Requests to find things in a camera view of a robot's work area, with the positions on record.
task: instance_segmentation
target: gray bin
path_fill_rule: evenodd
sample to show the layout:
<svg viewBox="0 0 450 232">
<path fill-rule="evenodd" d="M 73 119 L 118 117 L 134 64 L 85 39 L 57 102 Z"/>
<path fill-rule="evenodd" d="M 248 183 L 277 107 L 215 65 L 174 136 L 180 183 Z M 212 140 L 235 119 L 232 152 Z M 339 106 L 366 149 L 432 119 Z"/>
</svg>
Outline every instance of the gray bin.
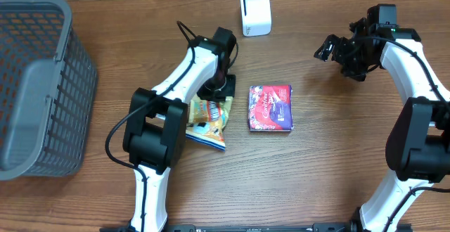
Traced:
<svg viewBox="0 0 450 232">
<path fill-rule="evenodd" d="M 64 0 L 0 0 L 0 180 L 79 170 L 97 80 Z"/>
</svg>

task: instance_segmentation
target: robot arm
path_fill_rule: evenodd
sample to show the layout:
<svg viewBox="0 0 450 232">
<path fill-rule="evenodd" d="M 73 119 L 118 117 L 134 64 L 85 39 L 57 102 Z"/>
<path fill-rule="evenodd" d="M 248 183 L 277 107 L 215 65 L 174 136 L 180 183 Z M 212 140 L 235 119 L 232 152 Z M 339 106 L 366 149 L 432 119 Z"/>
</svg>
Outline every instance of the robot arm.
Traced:
<svg viewBox="0 0 450 232">
<path fill-rule="evenodd" d="M 230 52 L 235 44 L 232 31 L 220 27 L 212 39 L 197 36 L 191 41 L 195 62 L 190 70 L 171 91 L 155 102 L 153 108 L 128 120 L 123 146 L 130 154 L 130 162 L 139 168 L 134 170 L 136 207 L 128 230 L 160 232 L 164 228 L 167 221 L 167 182 L 170 169 L 175 166 L 184 147 L 187 103 L 195 94 L 209 101 L 224 101 L 227 96 L 234 96 L 236 78 L 227 72 Z M 166 91 L 182 75 L 192 59 L 193 52 L 188 48 L 184 60 L 165 81 L 151 91 L 136 90 L 129 111 L 158 99 L 158 94 Z M 163 128 L 145 121 L 146 117 L 156 116 L 165 120 Z"/>
<path fill-rule="evenodd" d="M 432 90 L 423 66 L 397 45 L 374 38 L 395 41 L 416 52 L 425 69 L 437 85 L 437 90 L 449 100 L 450 92 L 438 80 L 423 54 L 420 37 L 412 29 L 400 29 L 393 5 L 378 5 L 368 10 L 368 17 L 350 24 L 354 33 L 351 39 L 330 35 L 314 57 L 332 60 L 342 65 L 341 73 L 357 81 L 381 67 L 394 80 L 404 104 L 397 123 L 386 143 L 386 160 L 389 170 L 371 199 L 358 211 L 358 230 L 384 231 L 400 203 L 411 189 L 431 187 L 450 172 L 448 117 L 446 105 Z M 442 136 L 429 136 L 428 127 L 436 125 L 444 130 Z M 422 193 L 416 192 L 401 206 L 387 231 L 394 232 L 397 224 L 414 200 Z"/>
</svg>

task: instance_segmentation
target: table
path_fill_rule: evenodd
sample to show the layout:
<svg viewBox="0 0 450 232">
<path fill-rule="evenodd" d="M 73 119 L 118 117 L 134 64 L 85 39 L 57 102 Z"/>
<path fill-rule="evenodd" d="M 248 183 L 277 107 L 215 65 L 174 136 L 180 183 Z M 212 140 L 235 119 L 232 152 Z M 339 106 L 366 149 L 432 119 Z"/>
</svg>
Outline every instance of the table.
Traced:
<svg viewBox="0 0 450 232">
<path fill-rule="evenodd" d="M 385 142 L 402 109 L 386 71 L 357 83 L 337 63 L 313 58 L 329 34 L 379 3 L 397 5 L 398 23 L 415 28 L 425 55 L 450 88 L 450 0 L 271 0 L 271 34 L 244 38 L 239 0 L 71 1 L 74 28 L 98 66 L 86 157 L 75 176 L 0 183 L 0 230 L 97 231 L 134 213 L 134 173 L 110 161 L 104 141 L 138 87 L 165 79 L 186 53 L 176 26 L 211 37 L 218 26 L 240 44 L 231 72 L 236 98 L 224 132 L 226 152 L 192 141 L 169 179 L 171 224 L 306 225 L 346 221 L 385 175 Z M 250 133 L 248 88 L 292 84 L 295 129 Z M 112 139 L 122 151 L 123 129 Z M 440 187 L 450 187 L 445 179 Z M 450 195 L 424 193 L 403 218 L 416 231 L 449 231 Z"/>
</svg>

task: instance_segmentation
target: wooden surface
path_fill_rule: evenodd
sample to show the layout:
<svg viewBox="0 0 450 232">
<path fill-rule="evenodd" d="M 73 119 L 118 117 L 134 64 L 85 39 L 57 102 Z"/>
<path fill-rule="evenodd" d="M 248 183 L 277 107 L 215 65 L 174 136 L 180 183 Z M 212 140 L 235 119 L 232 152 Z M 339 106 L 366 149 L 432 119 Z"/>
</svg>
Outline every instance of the wooden surface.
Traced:
<svg viewBox="0 0 450 232">
<path fill-rule="evenodd" d="M 0 230 L 97 231 L 134 213 L 134 173 L 103 149 L 138 87 L 159 84 L 181 62 L 186 41 L 175 21 L 211 37 L 217 26 L 238 36 L 236 98 L 226 152 L 187 141 L 169 179 L 172 224 L 301 225 L 346 221 L 385 175 L 385 142 L 401 109 L 389 74 L 363 83 L 313 53 L 327 35 L 378 3 L 397 5 L 398 23 L 417 29 L 425 55 L 450 87 L 450 0 L 271 0 L 273 27 L 243 38 L 238 0 L 73 1 L 74 27 L 98 65 L 98 93 L 81 171 L 68 178 L 0 182 Z M 292 84 L 295 129 L 250 133 L 250 85 Z M 112 140 L 123 160 L 123 129 Z M 445 179 L 439 184 L 449 187 Z M 450 195 L 425 193 L 404 217 L 416 231 L 450 231 Z"/>
</svg>

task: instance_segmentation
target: package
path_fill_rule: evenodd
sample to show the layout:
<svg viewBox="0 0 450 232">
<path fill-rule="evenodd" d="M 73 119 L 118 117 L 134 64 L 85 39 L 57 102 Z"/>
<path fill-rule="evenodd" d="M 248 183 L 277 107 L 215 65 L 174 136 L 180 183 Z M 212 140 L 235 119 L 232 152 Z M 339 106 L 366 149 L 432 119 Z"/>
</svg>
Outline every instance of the package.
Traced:
<svg viewBox="0 0 450 232">
<path fill-rule="evenodd" d="M 229 119 L 233 97 L 225 102 L 203 101 L 196 95 L 189 105 L 186 137 L 209 146 L 225 150 L 223 129 Z"/>
<path fill-rule="evenodd" d="M 250 131 L 291 131 L 290 85 L 251 86 L 248 96 Z"/>
</svg>

